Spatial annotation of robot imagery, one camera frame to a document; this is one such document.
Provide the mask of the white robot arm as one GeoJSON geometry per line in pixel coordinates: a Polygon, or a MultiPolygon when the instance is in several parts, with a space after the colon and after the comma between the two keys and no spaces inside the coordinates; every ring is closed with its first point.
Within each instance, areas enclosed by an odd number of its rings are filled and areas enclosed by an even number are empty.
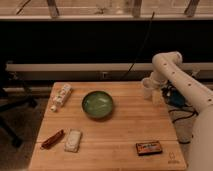
{"type": "Polygon", "coordinates": [[[179,68],[182,55],[158,53],[152,58],[154,85],[169,80],[199,113],[193,125],[187,171],[213,171],[213,91],[179,68]]]}

